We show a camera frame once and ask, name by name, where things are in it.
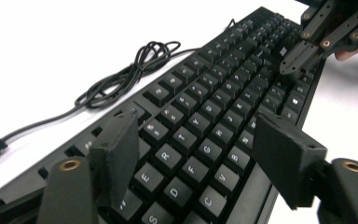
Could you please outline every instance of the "key label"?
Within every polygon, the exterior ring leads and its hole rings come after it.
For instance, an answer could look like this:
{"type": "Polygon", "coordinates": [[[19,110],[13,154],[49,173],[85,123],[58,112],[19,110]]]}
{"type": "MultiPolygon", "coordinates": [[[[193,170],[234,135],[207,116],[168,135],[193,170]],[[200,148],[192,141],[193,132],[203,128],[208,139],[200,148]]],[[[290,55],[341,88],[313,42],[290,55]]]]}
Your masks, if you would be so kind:
{"type": "Polygon", "coordinates": [[[124,200],[123,200],[123,201],[121,201],[121,205],[120,205],[119,208],[120,208],[121,211],[123,211],[126,206],[127,206],[127,204],[126,204],[126,202],[124,202],[124,200]]]}
{"type": "Polygon", "coordinates": [[[193,119],[193,124],[197,124],[197,125],[199,125],[200,123],[199,123],[199,121],[198,121],[198,120],[193,119]]]}
{"type": "Polygon", "coordinates": [[[91,145],[92,145],[92,142],[89,141],[88,143],[86,143],[86,144],[84,145],[84,147],[85,147],[86,149],[90,149],[91,145]]]}
{"type": "Polygon", "coordinates": [[[150,224],[158,224],[158,219],[155,216],[149,217],[150,224]]]}
{"type": "Polygon", "coordinates": [[[204,147],[204,152],[206,152],[206,153],[210,153],[211,152],[211,148],[210,147],[207,147],[207,146],[205,146],[204,147]]]}
{"type": "Polygon", "coordinates": [[[184,142],[185,142],[185,140],[186,140],[181,134],[179,134],[178,138],[179,138],[180,140],[184,141],[184,142]]]}
{"type": "Polygon", "coordinates": [[[219,180],[226,182],[226,178],[225,178],[225,176],[223,174],[220,174],[219,180]]]}
{"type": "Polygon", "coordinates": [[[187,170],[188,170],[191,174],[194,174],[194,168],[193,168],[193,166],[189,165],[189,166],[187,167],[187,170]]]}
{"type": "Polygon", "coordinates": [[[173,196],[173,198],[177,198],[179,192],[178,192],[177,189],[171,189],[171,190],[170,190],[170,194],[173,196]]]}
{"type": "Polygon", "coordinates": [[[219,137],[221,137],[222,136],[222,131],[220,131],[220,130],[216,130],[216,134],[219,136],[219,137]]]}
{"type": "Polygon", "coordinates": [[[211,207],[211,206],[212,206],[212,200],[209,199],[208,197],[206,197],[206,198],[204,199],[204,203],[205,203],[205,205],[207,205],[208,207],[211,207]]]}
{"type": "Polygon", "coordinates": [[[279,53],[280,53],[282,56],[284,56],[284,55],[286,54],[286,52],[287,52],[287,49],[286,49],[285,47],[283,47],[279,53]]]}
{"type": "Polygon", "coordinates": [[[144,181],[145,183],[149,182],[149,180],[150,180],[150,177],[147,176],[145,173],[143,173],[143,174],[141,175],[141,178],[143,179],[143,181],[144,181]]]}
{"type": "Polygon", "coordinates": [[[165,161],[167,161],[170,158],[170,155],[168,155],[166,152],[161,153],[161,158],[165,161]]]}
{"type": "Polygon", "coordinates": [[[231,159],[234,160],[234,161],[238,161],[238,156],[235,155],[235,154],[232,154],[231,159]]]}

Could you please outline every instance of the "keyboard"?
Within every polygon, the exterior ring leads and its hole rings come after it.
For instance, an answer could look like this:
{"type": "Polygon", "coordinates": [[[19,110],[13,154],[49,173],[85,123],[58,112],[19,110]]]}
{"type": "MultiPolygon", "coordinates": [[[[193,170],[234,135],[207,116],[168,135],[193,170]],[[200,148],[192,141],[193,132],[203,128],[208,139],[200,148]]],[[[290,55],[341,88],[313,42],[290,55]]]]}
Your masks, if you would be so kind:
{"type": "Polygon", "coordinates": [[[304,124],[324,61],[294,82],[279,76],[299,33],[260,7],[1,188],[0,206],[40,200],[55,163],[87,156],[107,120],[136,110],[139,161],[122,203],[99,208],[100,223],[268,222],[278,192],[248,154],[257,112],[304,124]]]}

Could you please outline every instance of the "black cable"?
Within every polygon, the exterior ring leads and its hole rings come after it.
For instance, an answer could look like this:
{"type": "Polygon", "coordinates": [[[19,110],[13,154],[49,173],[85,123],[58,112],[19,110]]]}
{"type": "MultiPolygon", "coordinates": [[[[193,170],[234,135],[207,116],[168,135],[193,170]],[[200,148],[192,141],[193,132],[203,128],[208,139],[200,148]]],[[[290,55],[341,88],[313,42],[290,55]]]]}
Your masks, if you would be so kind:
{"type": "Polygon", "coordinates": [[[75,100],[75,107],[71,110],[50,118],[38,121],[36,123],[22,127],[12,133],[0,138],[0,151],[7,147],[6,141],[20,133],[24,133],[38,126],[63,119],[82,107],[89,109],[106,108],[114,104],[123,94],[127,93],[142,77],[148,76],[165,64],[172,58],[181,54],[197,49],[186,49],[174,53],[181,46],[180,42],[172,41],[160,43],[151,41],[141,47],[132,64],[109,77],[105,77],[93,84],[85,93],[81,94],[75,100]]]}

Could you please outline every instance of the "metal screw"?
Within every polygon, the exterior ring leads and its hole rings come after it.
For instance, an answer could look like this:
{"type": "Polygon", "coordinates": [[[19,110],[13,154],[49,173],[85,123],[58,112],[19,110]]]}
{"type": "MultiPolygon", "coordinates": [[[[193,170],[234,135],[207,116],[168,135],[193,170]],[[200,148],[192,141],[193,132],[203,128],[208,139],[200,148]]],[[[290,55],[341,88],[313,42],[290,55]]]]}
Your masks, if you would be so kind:
{"type": "Polygon", "coordinates": [[[342,165],[345,168],[347,168],[348,170],[358,173],[358,164],[357,163],[351,162],[351,161],[345,161],[342,165]]]}
{"type": "Polygon", "coordinates": [[[358,33],[352,34],[352,37],[353,37],[354,39],[358,39],[358,33]]]}
{"type": "Polygon", "coordinates": [[[329,46],[330,46],[330,41],[325,40],[325,41],[324,41],[324,47],[327,48],[327,47],[329,47],[329,46]]]}
{"type": "Polygon", "coordinates": [[[71,170],[75,170],[77,167],[80,166],[80,161],[78,160],[71,160],[71,161],[66,161],[66,162],[63,162],[61,165],[60,165],[60,170],[62,171],[71,171],[71,170]]]}
{"type": "Polygon", "coordinates": [[[304,38],[310,37],[310,33],[308,33],[308,32],[303,33],[303,37],[304,37],[304,38]]]}

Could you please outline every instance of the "keyboard frame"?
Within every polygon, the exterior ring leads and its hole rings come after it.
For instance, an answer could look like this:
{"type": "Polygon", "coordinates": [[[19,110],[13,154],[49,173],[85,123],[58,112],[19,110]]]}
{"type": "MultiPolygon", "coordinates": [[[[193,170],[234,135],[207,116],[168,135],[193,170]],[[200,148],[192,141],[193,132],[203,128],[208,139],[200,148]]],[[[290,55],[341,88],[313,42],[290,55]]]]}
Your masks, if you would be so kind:
{"type": "MultiPolygon", "coordinates": [[[[245,16],[242,20],[246,20],[249,18],[253,13],[245,16]]],[[[213,37],[208,43],[205,43],[204,46],[208,45],[210,42],[212,42],[216,37],[220,36],[220,34],[217,34],[213,37]]],[[[187,57],[185,57],[181,62],[184,62],[185,60],[189,59],[192,55],[199,54],[200,49],[194,51],[192,54],[189,54],[187,57]]],[[[323,68],[324,68],[325,60],[322,60],[317,65],[317,69],[314,73],[314,81],[312,85],[310,86],[309,95],[306,98],[306,101],[304,102],[303,108],[298,115],[298,121],[296,123],[296,126],[298,128],[302,128],[304,125],[304,122],[306,120],[306,116],[310,110],[311,101],[313,99],[314,93],[316,92],[317,85],[319,83],[320,76],[322,74],[323,68]]],[[[48,169],[51,168],[54,164],[56,164],[58,161],[61,161],[68,157],[65,152],[68,153],[68,150],[71,151],[71,148],[73,148],[74,145],[78,145],[81,143],[81,146],[87,147],[87,144],[90,145],[90,143],[96,138],[96,133],[98,133],[101,129],[103,129],[105,124],[109,119],[111,119],[114,115],[118,114],[120,112],[120,109],[122,106],[127,104],[129,101],[136,101],[139,103],[141,107],[147,108],[147,111],[151,114],[151,116],[141,125],[138,126],[139,132],[143,129],[144,125],[150,121],[151,119],[155,118],[157,114],[161,111],[161,108],[157,107],[150,101],[148,101],[144,96],[144,92],[146,92],[152,85],[155,83],[158,83],[164,78],[165,74],[169,74],[173,72],[176,69],[176,65],[173,65],[172,68],[167,70],[164,74],[162,74],[160,77],[157,77],[155,80],[150,82],[148,85],[143,87],[141,90],[134,93],[131,97],[129,97],[126,101],[121,103],[120,105],[116,106],[109,112],[107,112],[105,115],[103,115],[100,119],[96,120],[94,123],[92,123],[89,127],[86,129],[80,131],[75,137],[69,139],[67,142],[63,143],[59,148],[51,152],[49,155],[46,156],[43,160],[37,162],[32,167],[30,167],[28,170],[26,170],[21,175],[17,176],[15,179],[7,183],[5,186],[3,186],[0,189],[0,204],[2,202],[4,203],[11,203],[24,195],[27,195],[31,192],[41,190],[43,187],[46,186],[46,172],[48,172],[48,169]]],[[[170,105],[171,102],[175,99],[173,97],[169,102],[166,103],[166,105],[170,105]]],[[[269,216],[271,214],[271,211],[273,209],[274,203],[276,201],[276,198],[278,196],[278,191],[272,187],[269,191],[268,197],[264,202],[264,206],[261,210],[261,213],[259,214],[257,223],[267,223],[269,220],[269,216]]]]}

